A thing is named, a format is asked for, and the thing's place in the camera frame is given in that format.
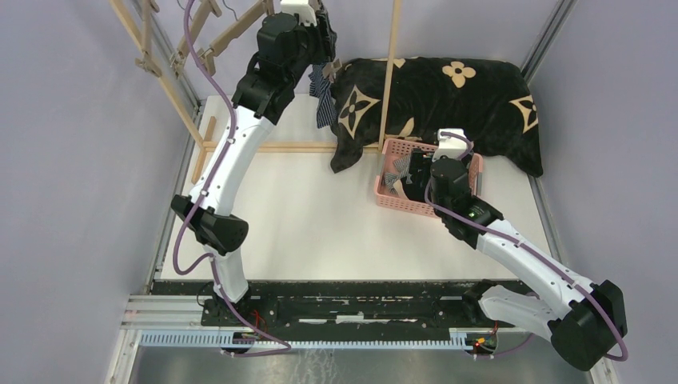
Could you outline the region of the black underwear beige waistband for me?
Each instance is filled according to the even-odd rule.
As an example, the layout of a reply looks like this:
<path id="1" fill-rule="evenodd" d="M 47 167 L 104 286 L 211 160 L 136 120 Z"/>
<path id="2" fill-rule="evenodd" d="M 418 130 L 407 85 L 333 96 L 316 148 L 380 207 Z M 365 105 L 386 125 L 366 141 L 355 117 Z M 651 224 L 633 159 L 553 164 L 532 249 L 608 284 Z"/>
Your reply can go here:
<path id="1" fill-rule="evenodd" d="M 425 190 L 429 179 L 428 170 L 417 170 L 414 173 L 405 170 L 400 179 L 405 197 L 410 201 L 425 203 Z"/>

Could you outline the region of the grey striped underwear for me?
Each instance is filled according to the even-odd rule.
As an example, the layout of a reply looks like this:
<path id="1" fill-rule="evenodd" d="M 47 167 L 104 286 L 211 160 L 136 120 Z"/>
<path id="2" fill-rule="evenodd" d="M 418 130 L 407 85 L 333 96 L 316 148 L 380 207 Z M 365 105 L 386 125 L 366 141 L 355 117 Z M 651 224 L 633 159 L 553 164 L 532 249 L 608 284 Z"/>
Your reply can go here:
<path id="1" fill-rule="evenodd" d="M 398 158 L 393 161 L 395 167 L 394 172 L 384 172 L 382 184 L 386 187 L 389 193 L 396 195 L 398 198 L 403 198 L 408 200 L 405 197 L 405 193 L 402 190 L 401 177 L 405 170 L 408 170 L 409 167 L 409 158 L 410 154 L 405 155 L 401 158 Z"/>

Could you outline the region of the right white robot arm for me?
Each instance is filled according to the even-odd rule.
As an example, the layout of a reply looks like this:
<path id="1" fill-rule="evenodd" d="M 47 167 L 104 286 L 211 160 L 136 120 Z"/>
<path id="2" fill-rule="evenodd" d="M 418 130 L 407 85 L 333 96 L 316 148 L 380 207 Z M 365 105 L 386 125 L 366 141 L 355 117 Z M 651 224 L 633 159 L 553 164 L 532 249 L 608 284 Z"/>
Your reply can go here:
<path id="1" fill-rule="evenodd" d="M 464 160 L 414 150 L 406 170 L 409 181 L 425 184 L 423 199 L 454 238 L 499 262 L 532 291 L 518 294 L 479 282 L 461 306 L 466 322 L 482 326 L 491 319 L 522 328 L 582 371 L 602 358 L 628 360 L 619 286 L 609 280 L 597 284 L 526 240 L 498 209 L 473 194 Z"/>

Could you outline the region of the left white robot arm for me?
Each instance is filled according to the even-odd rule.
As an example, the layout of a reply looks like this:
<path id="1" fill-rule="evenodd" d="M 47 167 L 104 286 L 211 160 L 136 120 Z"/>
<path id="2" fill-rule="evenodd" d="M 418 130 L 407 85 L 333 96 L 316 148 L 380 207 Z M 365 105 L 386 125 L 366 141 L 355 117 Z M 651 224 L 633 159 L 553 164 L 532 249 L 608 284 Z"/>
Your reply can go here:
<path id="1" fill-rule="evenodd" d="M 182 220 L 173 247 L 175 273 L 187 275 L 200 264 L 197 260 L 182 269 L 178 263 L 181 240 L 191 230 L 210 262 L 213 290 L 224 300 L 221 315 L 235 326 L 246 323 L 252 312 L 243 298 L 249 283 L 241 257 L 249 225 L 232 213 L 238 189 L 254 155 L 293 101 L 302 75 L 335 59 L 336 40 L 329 13 L 319 1 L 283 1 L 280 12 L 265 17 L 257 32 L 257 52 L 234 95 L 219 93 L 229 121 L 215 153 L 189 194 L 177 194 L 171 202 Z"/>

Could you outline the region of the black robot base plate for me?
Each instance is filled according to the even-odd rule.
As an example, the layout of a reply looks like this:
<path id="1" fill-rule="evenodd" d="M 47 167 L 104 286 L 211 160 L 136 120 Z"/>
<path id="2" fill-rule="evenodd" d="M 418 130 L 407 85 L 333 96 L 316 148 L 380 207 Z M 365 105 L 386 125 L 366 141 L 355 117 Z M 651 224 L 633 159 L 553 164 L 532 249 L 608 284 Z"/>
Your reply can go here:
<path id="1" fill-rule="evenodd" d="M 235 304 L 245 326 L 213 291 L 212 282 L 155 282 L 152 295 L 186 296 L 201 310 L 199 325 L 217 331 L 196 340 L 225 353 L 300 349 L 407 347 L 487 354 L 504 323 L 466 302 L 473 281 L 271 282 L 254 281 Z"/>

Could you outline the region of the navy striped boxer shorts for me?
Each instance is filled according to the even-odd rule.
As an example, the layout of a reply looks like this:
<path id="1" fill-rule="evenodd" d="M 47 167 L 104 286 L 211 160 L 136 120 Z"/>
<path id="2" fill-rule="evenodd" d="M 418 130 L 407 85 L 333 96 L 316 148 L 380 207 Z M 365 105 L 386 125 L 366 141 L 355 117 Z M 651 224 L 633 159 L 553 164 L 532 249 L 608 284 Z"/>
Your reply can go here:
<path id="1" fill-rule="evenodd" d="M 325 74 L 325 64 L 313 64 L 309 75 L 309 95 L 317 99 L 316 126 L 322 129 L 337 120 L 332 96 L 333 75 Z"/>

